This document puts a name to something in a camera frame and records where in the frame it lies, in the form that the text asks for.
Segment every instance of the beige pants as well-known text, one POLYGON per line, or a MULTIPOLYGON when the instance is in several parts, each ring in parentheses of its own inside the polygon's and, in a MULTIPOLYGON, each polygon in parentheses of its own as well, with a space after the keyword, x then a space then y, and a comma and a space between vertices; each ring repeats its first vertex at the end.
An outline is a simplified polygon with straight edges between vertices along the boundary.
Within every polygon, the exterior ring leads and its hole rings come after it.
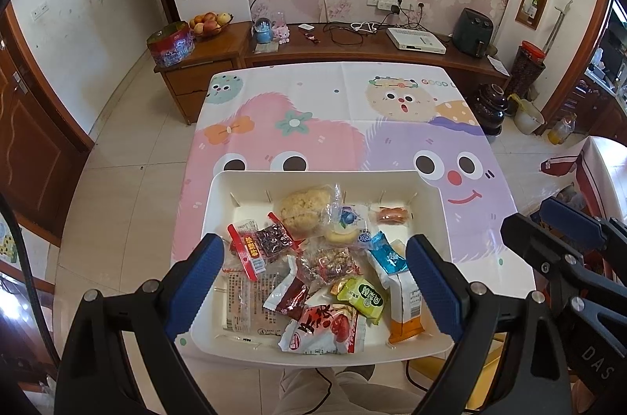
POLYGON ((316 414, 410 414, 422 399, 422 395, 412 392, 369 384, 355 372, 336 375, 327 367, 286 369, 279 385, 280 401, 274 415, 303 415, 313 410, 328 391, 328 382, 321 375, 331 382, 331 394, 316 414))

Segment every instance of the black hose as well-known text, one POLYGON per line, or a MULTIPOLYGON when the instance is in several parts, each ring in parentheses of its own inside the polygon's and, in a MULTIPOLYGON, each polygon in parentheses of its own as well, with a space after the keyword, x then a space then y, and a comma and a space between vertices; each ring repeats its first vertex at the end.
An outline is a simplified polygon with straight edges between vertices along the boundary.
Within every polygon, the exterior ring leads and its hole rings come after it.
POLYGON ((28 300, 31 303, 31 309, 33 310, 35 323, 37 323, 37 327, 39 328, 40 334, 42 335, 43 343, 48 350, 48 355, 50 355, 54 367, 56 369, 59 369, 59 363, 61 362, 61 359, 59 358, 59 354, 56 352, 52 336, 48 331, 46 320, 43 317, 42 306, 40 305, 39 297, 37 296, 37 289, 34 286, 33 272, 31 272, 31 264, 28 262, 28 254, 26 252, 26 245, 24 244, 24 237, 22 236, 22 230, 20 228, 20 225, 18 224, 17 219, 15 218, 15 215, 13 214, 13 210, 11 210, 11 207, 1 193, 0 213, 2 213, 4 220, 9 226, 9 230, 11 232, 11 235, 13 236, 13 240, 15 241, 15 248, 18 251, 20 267, 22 269, 22 273, 24 274, 24 285, 26 286, 28 300))

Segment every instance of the green air fryer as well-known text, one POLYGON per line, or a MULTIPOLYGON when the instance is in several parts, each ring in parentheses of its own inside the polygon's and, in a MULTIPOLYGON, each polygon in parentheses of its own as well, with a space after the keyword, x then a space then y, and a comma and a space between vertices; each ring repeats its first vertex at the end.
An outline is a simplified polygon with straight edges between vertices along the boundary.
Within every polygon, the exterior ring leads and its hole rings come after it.
POLYGON ((453 45, 462 53, 483 57, 493 31, 494 24, 490 17, 476 10, 463 9, 453 30, 453 45))

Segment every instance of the red cartoon nose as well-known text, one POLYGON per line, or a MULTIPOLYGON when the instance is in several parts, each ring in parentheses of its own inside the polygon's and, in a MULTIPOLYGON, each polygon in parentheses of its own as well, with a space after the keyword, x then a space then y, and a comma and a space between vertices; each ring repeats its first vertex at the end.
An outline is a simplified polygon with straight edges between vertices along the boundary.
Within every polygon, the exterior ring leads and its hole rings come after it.
POLYGON ((449 171, 446 174, 446 178, 448 178, 448 181, 450 181, 453 185, 462 184, 462 175, 460 175, 457 171, 449 171))

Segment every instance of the orange bow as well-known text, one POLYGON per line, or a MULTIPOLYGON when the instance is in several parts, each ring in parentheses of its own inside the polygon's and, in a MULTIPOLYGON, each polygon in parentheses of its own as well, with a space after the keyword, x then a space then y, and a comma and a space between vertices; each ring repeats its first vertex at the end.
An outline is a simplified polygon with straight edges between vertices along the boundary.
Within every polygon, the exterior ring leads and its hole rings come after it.
POLYGON ((250 116, 241 116, 234 120, 229 125, 211 125, 205 129, 205 136, 209 143, 212 145, 218 145, 226 143, 231 134, 245 134, 255 128, 255 122, 250 119, 250 116))

